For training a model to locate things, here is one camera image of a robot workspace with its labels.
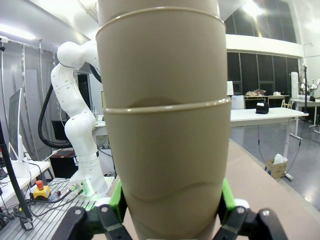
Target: stacked cup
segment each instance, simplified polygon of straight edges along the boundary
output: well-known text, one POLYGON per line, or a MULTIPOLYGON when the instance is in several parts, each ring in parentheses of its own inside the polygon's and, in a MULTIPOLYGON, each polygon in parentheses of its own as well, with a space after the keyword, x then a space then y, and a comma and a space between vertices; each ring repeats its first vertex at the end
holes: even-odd
POLYGON ((98 0, 96 41, 115 168, 140 239, 207 239, 231 103, 217 0, 98 0))

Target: black pole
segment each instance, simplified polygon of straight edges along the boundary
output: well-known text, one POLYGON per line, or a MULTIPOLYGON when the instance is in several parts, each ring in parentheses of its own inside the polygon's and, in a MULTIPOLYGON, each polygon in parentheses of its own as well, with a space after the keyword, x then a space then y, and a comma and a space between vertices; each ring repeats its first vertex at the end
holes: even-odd
POLYGON ((304 66, 304 113, 307 113, 307 88, 308 88, 308 81, 307 81, 307 67, 304 66))
POLYGON ((12 183, 15 195, 18 198, 18 201, 20 203, 20 206, 21 206, 25 216, 28 219, 31 219, 32 215, 31 215, 31 213, 30 213, 30 211, 28 209, 28 206, 26 204, 24 196, 21 193, 21 190, 20 190, 19 184, 17 182, 17 178, 16 178, 16 175, 15 175, 14 169, 12 168, 12 165, 11 165, 9 152, 8 152, 7 145, 6 145, 5 138, 4 138, 4 133, 2 131, 1 121, 0 121, 0 148, 1 148, 1 151, 2 151, 2 157, 4 159, 6 170, 7 170, 7 173, 9 175, 10 181, 12 183))

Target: cardboard box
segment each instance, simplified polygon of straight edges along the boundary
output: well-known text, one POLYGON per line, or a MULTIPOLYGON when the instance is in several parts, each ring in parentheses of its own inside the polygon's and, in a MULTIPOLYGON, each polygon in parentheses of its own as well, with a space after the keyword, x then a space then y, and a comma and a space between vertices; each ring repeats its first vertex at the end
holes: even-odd
POLYGON ((282 178, 286 174, 288 161, 278 164, 274 164, 274 161, 274 159, 267 160, 264 170, 274 179, 282 178))

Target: screw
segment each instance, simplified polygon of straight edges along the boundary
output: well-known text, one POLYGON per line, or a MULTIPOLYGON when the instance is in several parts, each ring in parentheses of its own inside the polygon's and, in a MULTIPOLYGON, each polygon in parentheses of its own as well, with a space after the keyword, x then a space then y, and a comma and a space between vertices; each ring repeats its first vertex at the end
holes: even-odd
POLYGON ((262 212, 262 215, 263 215, 263 216, 269 216, 269 213, 270 213, 270 212, 269 212, 268 210, 264 210, 264 211, 262 212))
POLYGON ((243 214, 245 212, 245 209, 243 207, 238 207, 236 211, 238 212, 238 214, 243 214))

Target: cup rim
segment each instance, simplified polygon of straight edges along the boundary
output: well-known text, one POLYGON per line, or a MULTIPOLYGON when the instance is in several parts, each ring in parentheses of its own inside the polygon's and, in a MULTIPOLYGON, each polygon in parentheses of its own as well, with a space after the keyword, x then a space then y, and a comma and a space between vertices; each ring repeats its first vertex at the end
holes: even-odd
POLYGON ((105 114, 150 114, 150 113, 169 113, 185 110, 196 110, 214 108, 221 105, 227 105, 231 103, 230 97, 226 97, 215 101, 205 101, 197 103, 186 103, 177 105, 166 106, 146 106, 146 107, 132 107, 132 108, 104 108, 105 114))
POLYGON ((96 36, 102 31, 102 29, 104 29, 108 25, 110 25, 114 22, 117 22, 119 20, 134 16, 134 15, 140 15, 140 14, 145 14, 145 13, 150 13, 150 12, 167 12, 167 11, 177 11, 177 12, 182 11, 182 12, 191 12, 191 13, 198 13, 198 14, 206 15, 206 16, 212 17, 215 20, 218 20, 220 23, 223 24, 224 27, 226 27, 226 24, 224 23, 224 21, 222 21, 217 15, 214 15, 214 14, 202 11, 202 10, 193 9, 193 8, 189 8, 189 7, 179 7, 179 6, 157 6, 157 7, 149 7, 149 8, 131 11, 131 12, 122 14, 120 16, 117 16, 117 17, 111 19, 110 21, 104 23, 101 27, 99 27, 99 29, 96 33, 96 36))

